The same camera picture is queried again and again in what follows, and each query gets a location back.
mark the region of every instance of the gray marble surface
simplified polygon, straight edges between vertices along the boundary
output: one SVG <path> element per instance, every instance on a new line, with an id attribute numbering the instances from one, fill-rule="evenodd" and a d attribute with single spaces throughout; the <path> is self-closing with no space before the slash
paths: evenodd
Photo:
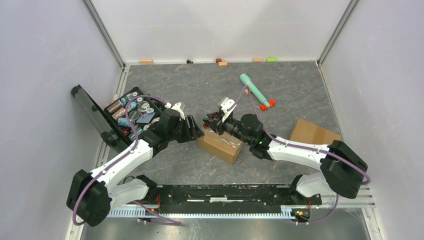
<path id="1" fill-rule="evenodd" d="M 276 105 L 265 112 L 254 98 L 263 124 L 271 133 L 288 138 L 299 118 L 339 133 L 336 119 L 314 62 L 214 63 L 135 65 L 129 68 L 125 91 L 139 87 L 145 93 L 171 103 L 183 102 L 198 126 L 206 113 L 216 111 L 223 97 L 236 99 L 247 74 L 267 99 Z M 234 117 L 253 113 L 248 96 L 243 96 Z M 171 143 L 130 175 L 144 174 L 158 184 L 291 183 L 298 174 L 315 170 L 284 161 L 257 159 L 245 145 L 234 165 L 200 149 L 197 143 Z"/>

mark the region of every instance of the wall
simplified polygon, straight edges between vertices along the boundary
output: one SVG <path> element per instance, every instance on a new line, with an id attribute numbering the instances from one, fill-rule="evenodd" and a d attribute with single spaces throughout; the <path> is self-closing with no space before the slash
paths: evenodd
<path id="1" fill-rule="evenodd" d="M 100 146 L 70 92 L 106 106 L 120 69 L 80 0 L 2 1 L 0 31 L 0 239 L 64 239 L 72 177 Z"/>
<path id="2" fill-rule="evenodd" d="M 423 1 L 360 1 L 323 63 L 343 137 L 368 163 L 389 240 L 423 235 L 423 15 Z"/>
<path id="3" fill-rule="evenodd" d="M 128 62 L 316 60 L 349 0 L 93 0 Z"/>

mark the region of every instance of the black case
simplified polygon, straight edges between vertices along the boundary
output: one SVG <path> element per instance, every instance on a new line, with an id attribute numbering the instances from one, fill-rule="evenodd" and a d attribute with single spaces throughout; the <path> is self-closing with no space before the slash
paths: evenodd
<path id="1" fill-rule="evenodd" d="M 143 92 L 138 87 L 134 87 L 128 92 L 125 92 L 122 96 L 117 98 L 121 99 L 123 96 L 126 96 L 129 93 L 138 92 L 138 95 L 143 95 Z M 109 104 L 102 110 L 99 105 L 88 95 L 84 88 L 80 85 L 75 86 L 71 90 L 71 95 L 79 102 L 83 107 L 85 113 L 90 118 L 90 121 L 93 123 L 94 127 L 97 129 L 103 141 L 117 153 L 124 151 L 128 146 L 133 143 L 128 136 L 125 136 L 121 129 L 119 128 L 117 122 L 113 119 L 112 115 L 109 113 L 107 108 L 113 104 Z M 156 100 L 152 101 L 147 97 L 143 97 L 143 101 L 146 101 L 150 104 L 150 107 L 154 109 L 155 119 L 161 115 L 162 110 L 165 109 L 165 106 L 161 102 Z M 144 127 L 147 123 L 136 123 L 141 128 Z"/>

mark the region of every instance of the brown cardboard box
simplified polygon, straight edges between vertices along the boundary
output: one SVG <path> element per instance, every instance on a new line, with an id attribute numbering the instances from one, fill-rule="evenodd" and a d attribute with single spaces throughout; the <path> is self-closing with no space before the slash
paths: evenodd
<path id="1" fill-rule="evenodd" d="M 243 148 L 243 142 L 227 132 L 218 135 L 210 128 L 202 129 L 202 131 L 204 136 L 197 139 L 198 146 L 228 164 L 234 164 Z"/>
<path id="2" fill-rule="evenodd" d="M 289 140 L 305 144 L 331 144 L 333 140 L 342 140 L 342 136 L 299 118 L 291 131 Z"/>

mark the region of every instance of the cardboard box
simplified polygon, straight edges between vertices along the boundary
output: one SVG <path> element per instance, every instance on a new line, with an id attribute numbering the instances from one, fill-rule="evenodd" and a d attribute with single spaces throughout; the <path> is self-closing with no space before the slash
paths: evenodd
<path id="1" fill-rule="evenodd" d="M 299 118 L 291 131 L 289 140 L 305 144 L 332 144 L 333 140 L 342 140 L 342 136 Z"/>
<path id="2" fill-rule="evenodd" d="M 197 139 L 198 146 L 226 163 L 234 164 L 244 143 L 227 132 L 218 135 L 210 128 L 202 129 L 202 131 L 204 136 Z"/>

